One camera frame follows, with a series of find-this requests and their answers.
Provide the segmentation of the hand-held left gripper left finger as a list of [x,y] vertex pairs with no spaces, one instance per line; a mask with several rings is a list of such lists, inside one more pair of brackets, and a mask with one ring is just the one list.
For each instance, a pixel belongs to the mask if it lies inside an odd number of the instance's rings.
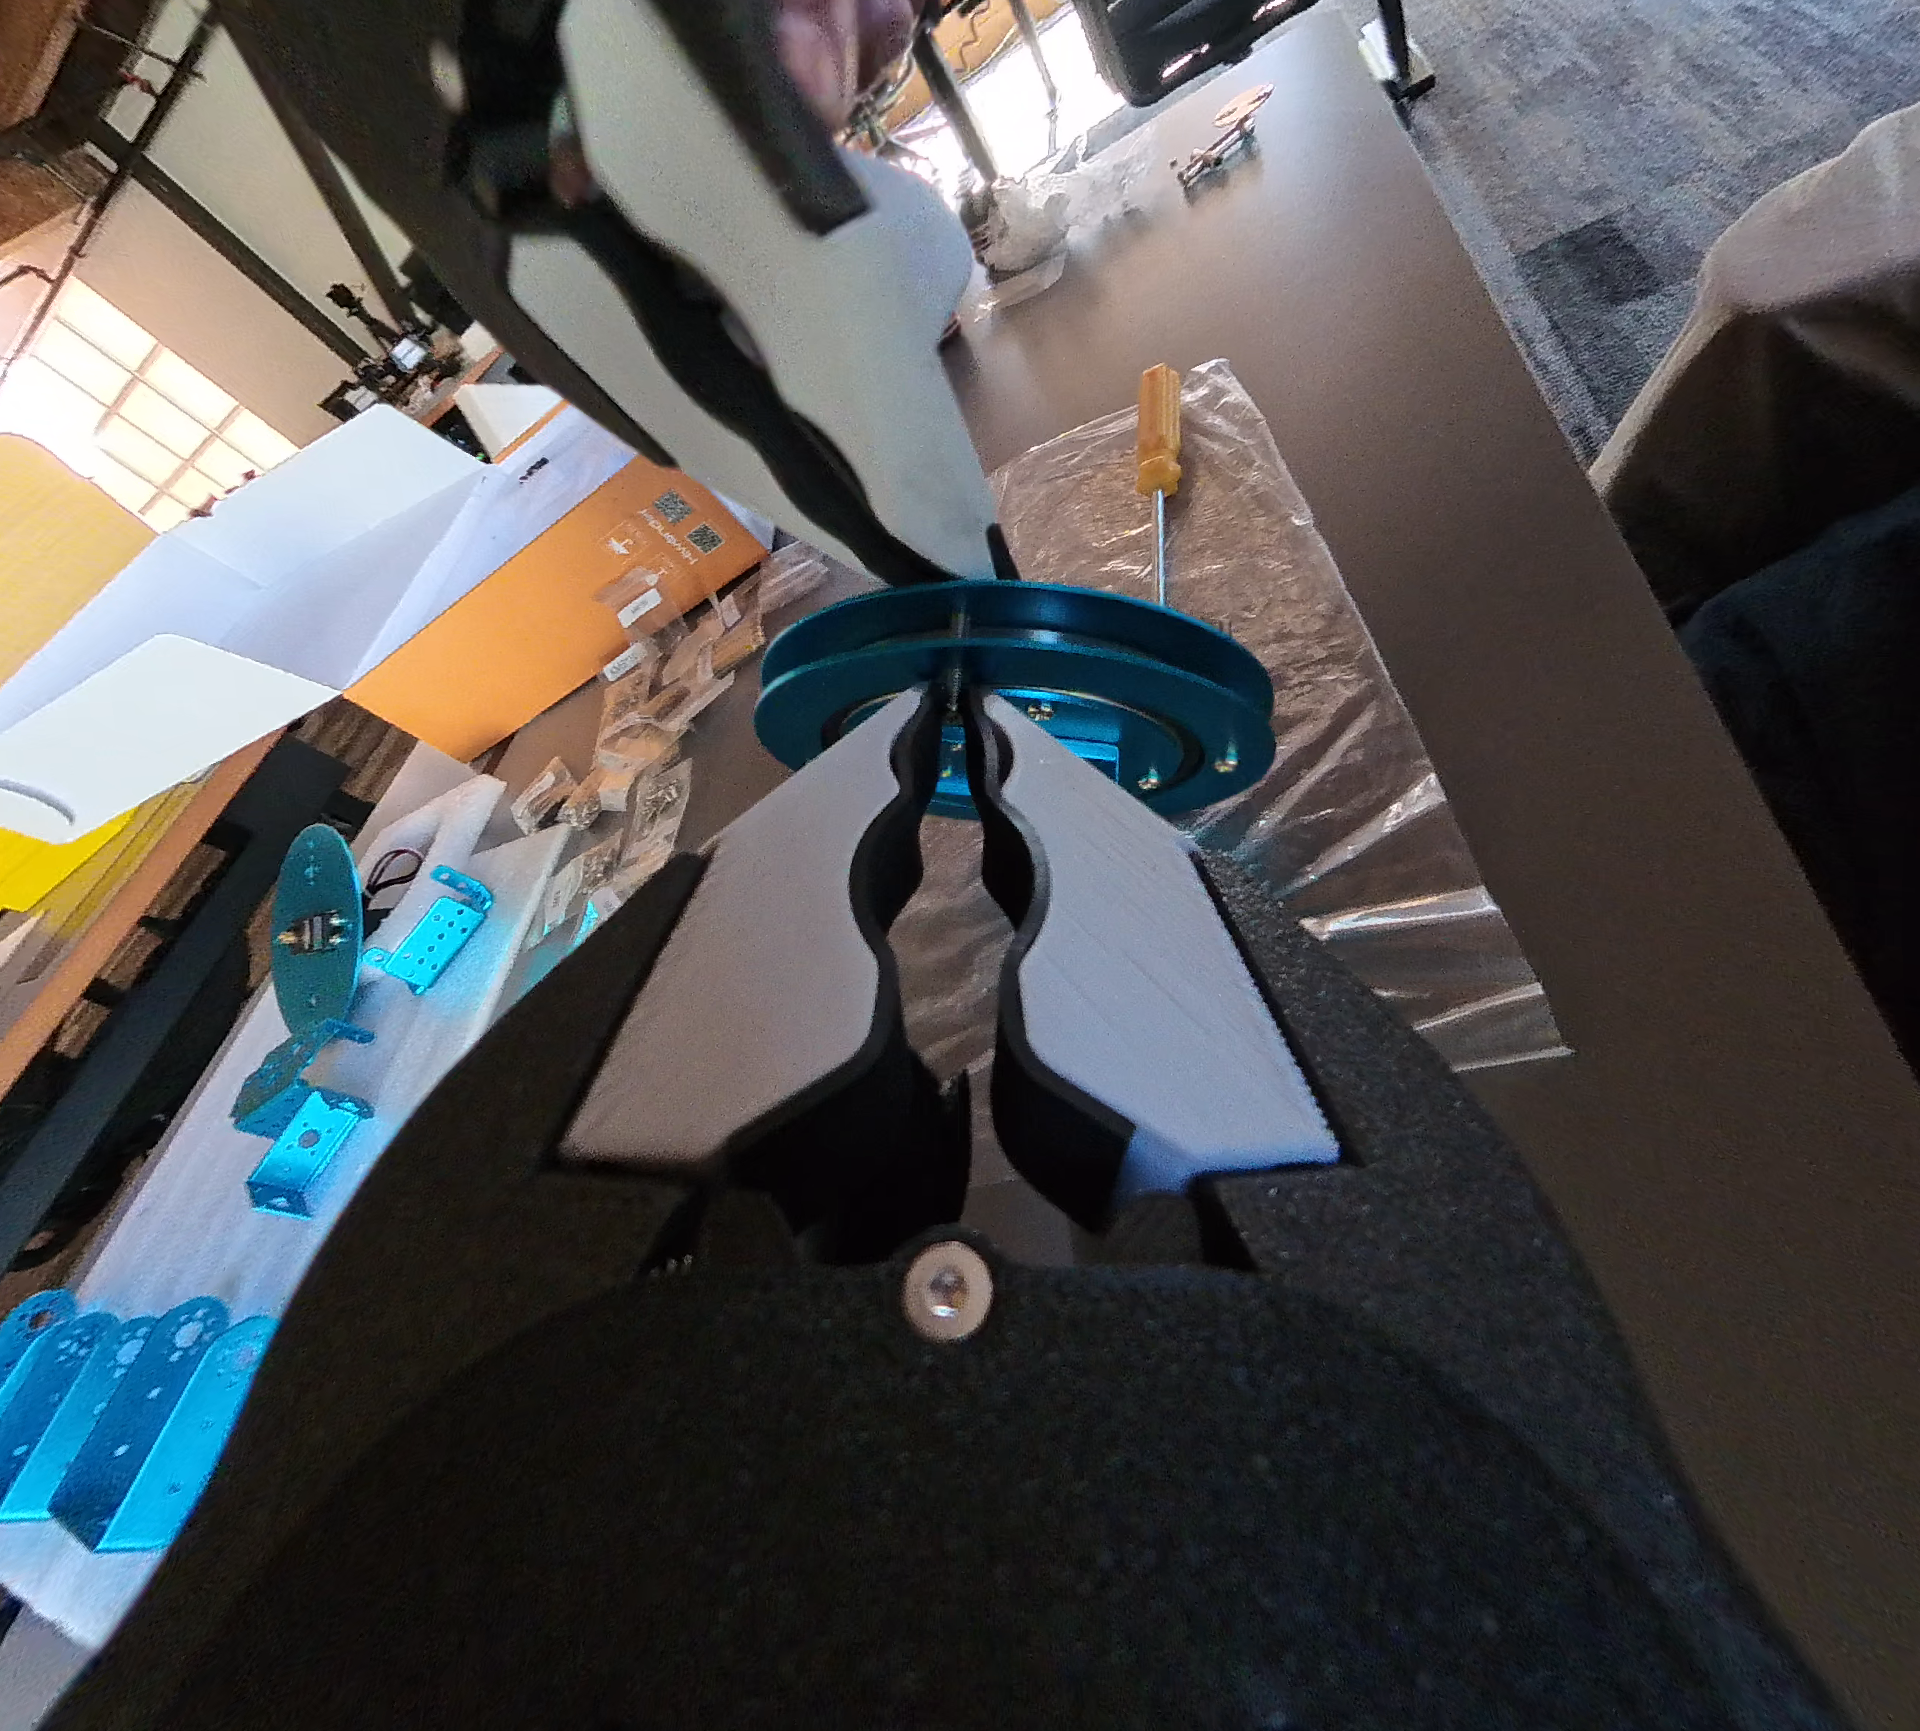
[[675,1179],[872,1179],[916,1079],[888,929],[921,879],[943,711],[925,687],[702,851],[558,1155]]

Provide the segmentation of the clear plastic bag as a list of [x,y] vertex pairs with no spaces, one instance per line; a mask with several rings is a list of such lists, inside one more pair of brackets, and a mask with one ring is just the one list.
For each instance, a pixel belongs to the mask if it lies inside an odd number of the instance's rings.
[[[992,475],[1029,579],[1151,591],[1133,407]],[[1253,925],[1279,905],[1457,1071],[1571,1055],[1545,983],[1482,881],[1428,747],[1261,407],[1223,357],[1183,375],[1168,603],[1245,643],[1274,695],[1259,783],[1181,827]],[[984,1071],[1011,927],[968,821],[928,817],[925,885],[892,929],[906,1033],[936,1075]]]

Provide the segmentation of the orange handled screwdriver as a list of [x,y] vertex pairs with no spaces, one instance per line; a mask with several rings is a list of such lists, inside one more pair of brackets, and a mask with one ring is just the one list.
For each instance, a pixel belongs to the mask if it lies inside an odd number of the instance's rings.
[[1137,397],[1134,489],[1151,503],[1154,597],[1170,601],[1170,511],[1184,477],[1184,379],[1170,363],[1143,371]]

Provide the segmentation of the person's blue jeans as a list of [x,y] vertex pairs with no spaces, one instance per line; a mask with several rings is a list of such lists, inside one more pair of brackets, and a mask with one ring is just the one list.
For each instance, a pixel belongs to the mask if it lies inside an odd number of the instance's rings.
[[1719,591],[1678,639],[1916,1069],[1919,491]]

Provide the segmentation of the black device on desk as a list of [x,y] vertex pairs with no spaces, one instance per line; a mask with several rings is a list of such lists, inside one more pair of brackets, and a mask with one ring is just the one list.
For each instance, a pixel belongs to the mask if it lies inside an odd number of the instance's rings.
[[326,302],[344,312],[373,340],[373,351],[364,353],[349,377],[319,401],[319,409],[337,421],[346,423],[374,403],[388,403],[420,417],[441,391],[468,369],[468,355],[461,342],[423,324],[396,330],[379,318],[349,284],[333,284],[326,290]]

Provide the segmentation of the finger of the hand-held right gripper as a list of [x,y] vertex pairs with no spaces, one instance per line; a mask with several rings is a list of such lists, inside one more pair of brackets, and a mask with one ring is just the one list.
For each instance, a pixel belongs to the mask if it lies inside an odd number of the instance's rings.
[[939,190],[845,154],[752,0],[566,0],[599,200],[573,240],[644,346],[615,391],[711,489],[881,581],[997,575],[997,501],[943,363],[975,270]]
[[940,298],[916,284],[890,208],[829,240],[789,236],[761,262],[801,294],[743,346],[715,294],[621,214],[508,246],[512,300],[618,415],[618,429],[780,529],[888,585],[932,583],[940,533]]

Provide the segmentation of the metal keys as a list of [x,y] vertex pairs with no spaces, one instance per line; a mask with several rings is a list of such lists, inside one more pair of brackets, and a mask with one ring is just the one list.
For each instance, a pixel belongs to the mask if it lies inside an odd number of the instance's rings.
[[1170,166],[1173,178],[1184,194],[1194,194],[1254,150],[1259,118],[1273,96],[1274,88],[1271,84],[1251,86],[1216,108],[1212,140],[1194,148],[1187,160],[1177,160]]

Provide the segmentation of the blue metal turntable disc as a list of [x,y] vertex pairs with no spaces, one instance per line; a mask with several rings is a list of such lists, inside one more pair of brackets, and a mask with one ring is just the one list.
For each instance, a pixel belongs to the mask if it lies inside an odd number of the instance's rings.
[[[934,683],[951,611],[971,613],[966,689],[990,691],[1166,817],[1261,783],[1279,755],[1277,689],[1227,631],[1158,601],[1031,581],[881,589],[771,641],[761,743],[801,769],[906,689]],[[963,721],[940,721],[931,809],[975,819]]]

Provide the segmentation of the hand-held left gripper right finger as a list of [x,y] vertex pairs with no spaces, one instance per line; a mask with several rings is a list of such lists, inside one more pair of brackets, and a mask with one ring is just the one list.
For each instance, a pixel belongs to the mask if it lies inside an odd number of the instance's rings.
[[990,1107],[1038,1191],[1189,1191],[1341,1141],[1189,839],[999,693],[968,699],[981,877],[1012,927]]

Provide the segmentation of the pile of small screw bags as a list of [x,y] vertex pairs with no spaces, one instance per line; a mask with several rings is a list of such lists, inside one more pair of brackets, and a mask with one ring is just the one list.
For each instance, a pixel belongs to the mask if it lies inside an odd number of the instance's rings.
[[743,581],[633,639],[600,673],[587,749],[549,757],[508,805],[518,831],[550,835],[561,853],[526,947],[583,941],[665,867],[693,801],[701,719],[756,661],[771,619],[826,579],[821,551],[779,543]]

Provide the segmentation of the white foam sheet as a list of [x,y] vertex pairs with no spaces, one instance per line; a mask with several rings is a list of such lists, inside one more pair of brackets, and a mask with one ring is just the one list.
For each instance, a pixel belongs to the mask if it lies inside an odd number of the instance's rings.
[[418,853],[418,869],[373,945],[393,949],[423,917],[441,889],[428,879],[439,865],[484,881],[495,901],[487,925],[424,997],[358,971],[346,1021],[373,1029],[374,1041],[328,1045],[305,1077],[368,1099],[374,1115],[337,1159],[315,1215],[252,1209],[246,1181],[272,1139],[244,1135],[231,1121],[244,1077],[290,1035],[269,989],[68,1285],[79,1327],[92,1333],[91,1351],[4,1497],[2,1535],[4,1589],[68,1641],[86,1649],[109,1641],[210,1481],[191,1481],[186,1499],[171,1499],[147,1457],[109,1533],[127,1551],[89,1551],[53,1519],[50,1497],[101,1403],[97,1391],[113,1379],[113,1355],[132,1353],[127,1327],[202,1295],[229,1305],[231,1325],[254,1313],[280,1317],[379,1153],[503,1009],[544,881],[561,861],[544,833],[476,845],[503,791],[495,777],[473,777],[398,815],[363,855],[364,875],[374,879],[387,855]]

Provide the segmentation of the bright window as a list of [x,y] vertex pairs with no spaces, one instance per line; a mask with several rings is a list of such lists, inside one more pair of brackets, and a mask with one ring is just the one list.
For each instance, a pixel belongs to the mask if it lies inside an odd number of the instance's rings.
[[210,515],[299,451],[79,280],[7,369],[2,427],[157,533]]

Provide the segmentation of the blue oval plate with servo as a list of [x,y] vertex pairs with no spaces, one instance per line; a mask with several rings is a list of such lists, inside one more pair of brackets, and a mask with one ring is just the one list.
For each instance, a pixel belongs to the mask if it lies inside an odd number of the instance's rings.
[[360,989],[367,931],[349,839],[324,823],[299,831],[272,899],[270,983],[289,1033],[344,1023]]

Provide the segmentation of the blue round ended bracket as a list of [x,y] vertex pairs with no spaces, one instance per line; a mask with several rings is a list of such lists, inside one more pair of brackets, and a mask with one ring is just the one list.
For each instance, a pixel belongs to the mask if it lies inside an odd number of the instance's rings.
[[70,1289],[45,1289],[2,1323],[2,1495],[27,1469],[56,1409],[79,1379],[92,1333],[80,1329]]
[[113,1377],[97,1391],[101,1403],[50,1497],[53,1519],[84,1549],[129,1549],[111,1541],[120,1507],[206,1349],[229,1325],[229,1305],[202,1295],[125,1329],[132,1353],[113,1353]]
[[248,1315],[212,1339],[160,1425],[149,1463],[171,1499],[204,1483],[216,1467],[278,1331],[278,1317]]

